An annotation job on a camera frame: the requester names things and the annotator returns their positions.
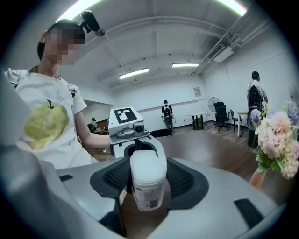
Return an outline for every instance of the framed poster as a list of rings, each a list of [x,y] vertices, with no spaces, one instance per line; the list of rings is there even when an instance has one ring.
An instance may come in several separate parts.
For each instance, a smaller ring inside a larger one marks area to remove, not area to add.
[[[199,87],[195,87],[194,89],[194,94],[196,97],[201,96],[201,92],[200,92],[200,88]]]

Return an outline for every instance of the ceiling light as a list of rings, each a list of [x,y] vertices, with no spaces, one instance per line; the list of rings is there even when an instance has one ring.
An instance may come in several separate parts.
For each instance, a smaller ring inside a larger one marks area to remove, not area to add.
[[[197,67],[199,63],[176,63],[172,64],[172,67]]]
[[[58,19],[56,22],[58,22],[60,19],[69,19],[72,20],[76,16],[78,16],[81,12],[83,12],[85,9],[91,7],[93,4],[102,1],[102,0],[79,0],[76,2],[73,6],[71,6],[69,9],[67,9]]]
[[[145,72],[149,72],[149,69],[146,68],[146,69],[142,69],[142,70],[133,71],[129,74],[120,76],[120,79],[122,80],[124,78],[131,77],[131,76],[138,75],[138,74],[145,73]]]
[[[246,8],[244,8],[240,3],[238,3],[237,1],[234,0],[217,0],[223,4],[225,4],[226,6],[228,6],[229,8],[233,9],[236,13],[238,13],[240,16],[243,16],[247,10]]]

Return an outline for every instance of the plastic tub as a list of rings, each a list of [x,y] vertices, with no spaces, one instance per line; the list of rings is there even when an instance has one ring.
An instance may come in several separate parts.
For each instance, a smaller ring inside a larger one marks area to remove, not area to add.
[[[152,211],[162,204],[167,166],[153,150],[134,151],[130,160],[133,195],[141,211]]]

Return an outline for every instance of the flower bouquet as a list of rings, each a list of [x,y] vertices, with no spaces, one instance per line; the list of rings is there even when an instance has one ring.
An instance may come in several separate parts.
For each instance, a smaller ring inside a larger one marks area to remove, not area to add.
[[[293,178],[298,170],[299,143],[297,136],[298,108],[289,103],[288,108],[269,112],[267,105],[262,111],[254,109],[251,120],[256,129],[256,160],[258,168],[249,183],[260,188],[269,169],[281,172],[286,179]]]

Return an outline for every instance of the desk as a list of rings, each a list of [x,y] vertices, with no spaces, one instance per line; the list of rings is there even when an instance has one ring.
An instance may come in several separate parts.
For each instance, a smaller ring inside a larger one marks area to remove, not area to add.
[[[202,116],[204,114],[207,114],[207,112],[204,112],[204,113],[196,113],[196,114],[188,114],[187,116],[192,116],[192,122],[193,122],[193,129],[194,130],[199,130],[198,129],[198,118],[197,116],[200,115],[200,120],[201,120],[201,129],[204,129],[204,121],[202,119]],[[197,129],[195,128],[195,120],[194,120],[194,117],[196,117],[196,126],[197,126]]]
[[[238,115],[238,134],[237,136],[240,136],[240,117],[241,115],[247,115],[247,112],[237,112]]]
[[[191,160],[227,170],[247,181],[257,169],[258,162],[253,152],[203,130],[189,131],[158,140],[162,143],[167,157]],[[285,180],[278,172],[269,170],[261,190],[276,203],[282,204],[287,201],[294,182],[295,180]],[[140,239],[149,236],[167,216],[166,207],[170,200],[170,187],[167,182],[162,206],[154,211],[139,211],[133,196],[127,194],[121,206],[127,237]]]

